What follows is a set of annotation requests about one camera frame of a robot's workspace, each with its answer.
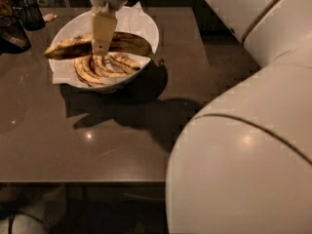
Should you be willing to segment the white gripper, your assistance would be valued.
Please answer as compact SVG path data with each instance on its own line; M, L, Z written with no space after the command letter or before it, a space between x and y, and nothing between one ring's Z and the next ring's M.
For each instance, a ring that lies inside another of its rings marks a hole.
M90 0L92 4L92 48L95 55L105 56L117 26L117 19L111 14L119 11L128 0Z

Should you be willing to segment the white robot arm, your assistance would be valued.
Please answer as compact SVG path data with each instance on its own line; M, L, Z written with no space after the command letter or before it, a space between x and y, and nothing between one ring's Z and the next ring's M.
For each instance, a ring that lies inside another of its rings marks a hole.
M179 134L169 232L312 234L312 0L205 1L260 69Z

